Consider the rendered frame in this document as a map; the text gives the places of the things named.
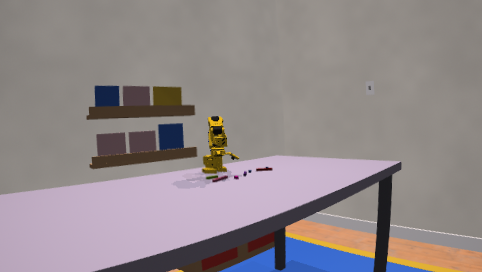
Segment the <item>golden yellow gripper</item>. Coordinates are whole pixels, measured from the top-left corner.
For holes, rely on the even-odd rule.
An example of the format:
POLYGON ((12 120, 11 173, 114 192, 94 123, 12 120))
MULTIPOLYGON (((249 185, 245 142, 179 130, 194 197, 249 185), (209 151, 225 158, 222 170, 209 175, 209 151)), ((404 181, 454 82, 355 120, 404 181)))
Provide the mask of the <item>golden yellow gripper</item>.
POLYGON ((224 155, 226 155, 226 154, 229 154, 230 156, 232 156, 231 159, 233 159, 233 160, 234 160, 234 159, 237 159, 237 160, 239 159, 239 157, 237 157, 236 155, 234 155, 234 154, 232 154, 232 153, 230 153, 230 152, 229 152, 229 153, 225 153, 224 147, 221 148, 221 146, 212 147, 211 150, 212 150, 212 156, 215 156, 215 155, 217 156, 217 157, 216 157, 216 156, 215 156, 215 157, 216 157, 218 172, 220 172, 220 170, 221 170, 221 157, 222 157, 222 156, 224 156, 224 155), (234 158, 233 158, 233 157, 234 157, 234 158))

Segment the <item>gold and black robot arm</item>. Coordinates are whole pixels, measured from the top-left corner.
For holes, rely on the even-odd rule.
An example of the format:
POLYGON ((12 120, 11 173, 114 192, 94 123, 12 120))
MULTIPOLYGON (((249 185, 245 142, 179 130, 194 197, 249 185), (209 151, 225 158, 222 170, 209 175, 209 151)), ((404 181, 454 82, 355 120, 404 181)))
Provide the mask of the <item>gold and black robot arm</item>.
MULTIPOLYGON (((209 124, 209 148, 211 149, 212 147, 218 147, 221 146, 227 147, 227 136, 225 135, 224 128, 223 128, 223 119, 218 116, 212 116, 208 117, 208 124, 209 124), (211 137, 210 137, 211 133, 211 137), (215 137, 217 136, 217 137, 215 137), (211 142, 212 141, 212 142, 211 142)), ((205 162, 205 167, 202 168, 202 172, 204 170, 204 173, 217 173, 217 163, 216 163, 216 158, 215 156, 212 156, 212 150, 211 150, 211 155, 204 156, 204 162, 205 162)), ((222 164, 222 157, 221 157, 221 170, 220 172, 227 172, 227 168, 223 166, 222 164)))

